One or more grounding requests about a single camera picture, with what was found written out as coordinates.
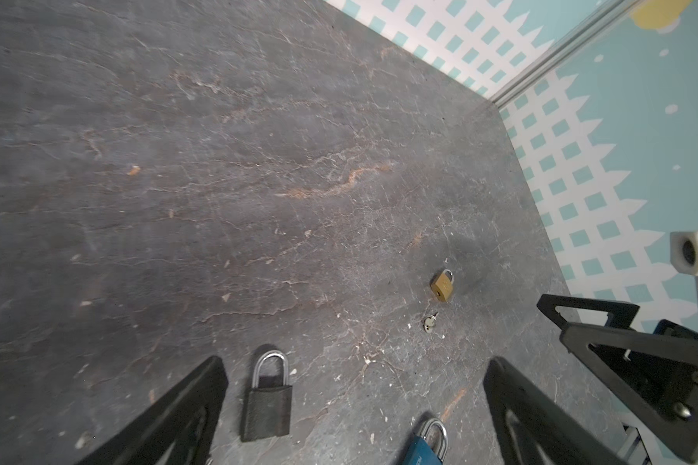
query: blue padlock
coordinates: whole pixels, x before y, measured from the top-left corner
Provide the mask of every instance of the blue padlock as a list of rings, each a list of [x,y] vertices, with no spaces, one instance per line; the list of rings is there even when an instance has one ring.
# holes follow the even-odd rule
[[[437,426],[442,433],[434,450],[427,443],[427,435],[433,426]],[[442,465],[446,454],[447,430],[438,418],[430,418],[421,423],[419,434],[411,442],[406,458],[403,459],[403,465]]]

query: white plastic nut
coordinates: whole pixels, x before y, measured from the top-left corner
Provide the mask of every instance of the white plastic nut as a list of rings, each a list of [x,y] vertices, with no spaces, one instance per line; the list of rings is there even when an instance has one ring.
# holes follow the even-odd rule
[[[698,231],[670,233],[670,262],[680,273],[698,276]]]

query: black padlock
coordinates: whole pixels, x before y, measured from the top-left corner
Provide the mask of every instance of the black padlock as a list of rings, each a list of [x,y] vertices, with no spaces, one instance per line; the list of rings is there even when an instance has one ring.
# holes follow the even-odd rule
[[[282,386],[259,387],[259,374],[264,360],[270,357],[282,359]],[[292,386],[289,384],[287,358],[279,350],[270,350],[256,361],[251,389],[245,399],[243,417],[243,442],[256,441],[274,436],[289,434],[289,420],[292,415]]]

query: brass padlock body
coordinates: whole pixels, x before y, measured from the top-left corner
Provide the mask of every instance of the brass padlock body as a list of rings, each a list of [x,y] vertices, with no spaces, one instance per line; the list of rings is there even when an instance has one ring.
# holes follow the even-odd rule
[[[435,293],[437,298],[442,302],[449,302],[452,297],[454,279],[453,273],[446,269],[432,280],[432,284],[430,285],[432,287],[432,292]]]

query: padlock body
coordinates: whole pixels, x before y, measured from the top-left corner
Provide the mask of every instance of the padlock body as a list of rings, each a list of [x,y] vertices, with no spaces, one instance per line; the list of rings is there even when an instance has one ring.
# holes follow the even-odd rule
[[[442,461],[421,436],[414,436],[403,465],[442,465]]]
[[[442,302],[448,302],[453,294],[453,283],[447,277],[447,274],[440,273],[431,284],[432,291],[435,296]]]
[[[289,434],[292,386],[256,387],[248,391],[243,417],[243,442]]]

